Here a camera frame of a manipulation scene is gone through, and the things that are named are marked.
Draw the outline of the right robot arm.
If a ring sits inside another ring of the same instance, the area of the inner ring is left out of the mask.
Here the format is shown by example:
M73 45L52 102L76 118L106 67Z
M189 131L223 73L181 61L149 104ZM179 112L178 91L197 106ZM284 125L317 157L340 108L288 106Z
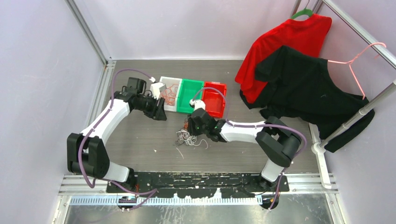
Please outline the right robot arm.
M300 147L306 147L304 135L286 126L277 117L265 121L240 123L227 119L216 120L204 109L196 109L188 115L190 135L205 135L214 142L247 142L257 144L268 160L261 171L259 185L270 192L277 186L277 179L288 168Z

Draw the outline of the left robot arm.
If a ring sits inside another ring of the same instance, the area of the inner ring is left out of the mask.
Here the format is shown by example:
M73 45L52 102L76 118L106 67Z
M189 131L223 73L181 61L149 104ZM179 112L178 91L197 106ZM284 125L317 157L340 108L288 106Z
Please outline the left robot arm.
M118 182L118 187L126 193L135 189L134 170L111 162L105 145L117 125L133 110L142 111L153 120L166 121L165 99L161 97L166 85L151 81L147 90L146 81L130 77L127 85L113 93L103 112L87 128L68 136L67 168L70 172Z

